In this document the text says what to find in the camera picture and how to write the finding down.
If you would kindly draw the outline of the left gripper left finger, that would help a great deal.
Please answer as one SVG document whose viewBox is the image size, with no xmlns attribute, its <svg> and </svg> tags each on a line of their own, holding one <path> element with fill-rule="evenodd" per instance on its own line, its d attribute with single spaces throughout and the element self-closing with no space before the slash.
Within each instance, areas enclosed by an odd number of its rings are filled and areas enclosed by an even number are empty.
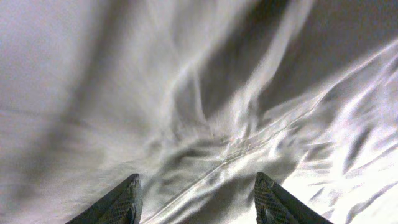
<svg viewBox="0 0 398 224">
<path fill-rule="evenodd" d="M 132 174 L 67 224 L 140 224 L 143 209 L 139 174 Z"/>
</svg>

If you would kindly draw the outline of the grey shorts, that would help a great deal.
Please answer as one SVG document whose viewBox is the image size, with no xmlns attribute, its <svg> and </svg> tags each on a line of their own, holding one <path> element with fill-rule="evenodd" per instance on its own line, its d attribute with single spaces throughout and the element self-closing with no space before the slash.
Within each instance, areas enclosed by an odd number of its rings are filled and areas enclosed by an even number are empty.
<svg viewBox="0 0 398 224">
<path fill-rule="evenodd" d="M 254 223 L 266 173 L 397 222 L 396 1 L 2 1 L 1 222 L 131 174 L 142 223 Z"/>
</svg>

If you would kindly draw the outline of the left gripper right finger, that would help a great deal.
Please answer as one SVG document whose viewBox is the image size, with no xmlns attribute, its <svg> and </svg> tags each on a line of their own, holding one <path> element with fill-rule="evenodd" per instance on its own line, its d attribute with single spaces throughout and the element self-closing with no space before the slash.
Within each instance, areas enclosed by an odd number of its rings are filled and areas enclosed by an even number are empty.
<svg viewBox="0 0 398 224">
<path fill-rule="evenodd" d="M 254 203 L 257 224 L 331 224 L 262 172 L 256 175 Z"/>
</svg>

